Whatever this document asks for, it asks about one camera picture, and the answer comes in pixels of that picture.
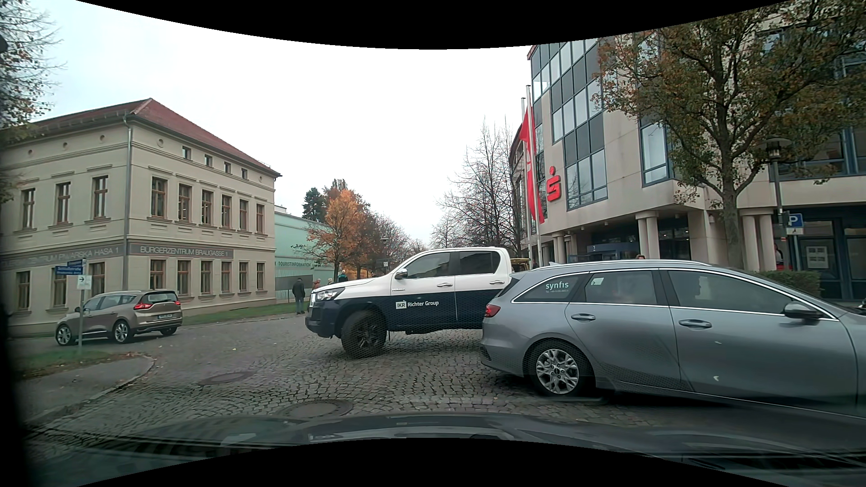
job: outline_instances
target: beige building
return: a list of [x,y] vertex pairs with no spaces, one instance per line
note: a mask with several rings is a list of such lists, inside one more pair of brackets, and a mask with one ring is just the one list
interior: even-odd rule
[[12,334],[53,332],[87,296],[175,289],[195,315],[275,302],[280,174],[148,99],[36,123],[0,167],[19,182],[0,208],[3,304]]
[[[529,60],[539,141],[536,181],[546,214],[540,225],[541,262],[633,258],[640,253],[727,264],[724,229],[710,206],[711,190],[693,203],[675,200],[681,189],[668,161],[664,128],[652,120],[605,112],[591,101],[600,90],[591,77],[598,71],[597,40],[533,46]],[[521,183],[523,150],[515,138],[511,161]],[[863,299],[866,130],[852,127],[840,133],[806,164],[827,163],[838,173],[823,185],[796,179],[792,165],[780,165],[782,205],[802,214],[802,235],[785,237],[774,229],[776,193],[767,172],[743,191],[739,206],[746,267],[777,269],[781,254],[793,269],[820,272],[825,297]],[[521,214],[521,228],[526,228],[525,208]],[[531,240],[537,256],[536,237]]]

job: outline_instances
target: red flag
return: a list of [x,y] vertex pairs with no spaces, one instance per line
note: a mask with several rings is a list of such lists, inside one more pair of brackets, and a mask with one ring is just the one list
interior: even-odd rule
[[541,208],[541,198],[535,192],[535,177],[534,167],[533,167],[533,157],[535,151],[530,149],[534,144],[530,143],[529,135],[530,130],[533,130],[535,124],[535,117],[530,112],[530,109],[527,108],[527,112],[523,115],[523,124],[520,126],[520,140],[526,143],[527,148],[527,206],[529,207],[529,214],[532,215],[533,220],[538,221],[540,224],[544,223],[544,213],[542,211],[538,211],[538,215],[536,215],[536,211]]

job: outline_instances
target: pickup truck headlight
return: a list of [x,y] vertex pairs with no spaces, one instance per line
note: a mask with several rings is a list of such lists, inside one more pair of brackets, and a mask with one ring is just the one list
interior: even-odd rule
[[345,289],[345,288],[328,289],[328,290],[324,290],[324,291],[319,291],[318,293],[315,293],[313,300],[314,301],[332,300],[332,299],[336,298],[337,296],[339,296],[339,293],[343,292],[343,289]]

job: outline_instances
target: pickup truck side mirror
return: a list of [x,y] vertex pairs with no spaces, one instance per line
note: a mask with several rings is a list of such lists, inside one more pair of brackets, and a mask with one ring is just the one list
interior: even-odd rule
[[785,310],[782,311],[782,314],[796,320],[817,320],[818,318],[824,318],[824,313],[802,302],[789,302],[785,305]]

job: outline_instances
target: sky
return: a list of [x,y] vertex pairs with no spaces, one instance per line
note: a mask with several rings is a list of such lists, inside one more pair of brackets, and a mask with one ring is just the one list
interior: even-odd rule
[[61,40],[47,117],[153,98],[280,172],[275,202],[288,212],[345,179],[424,242],[481,124],[514,134],[530,82],[529,46],[328,46],[31,1]]

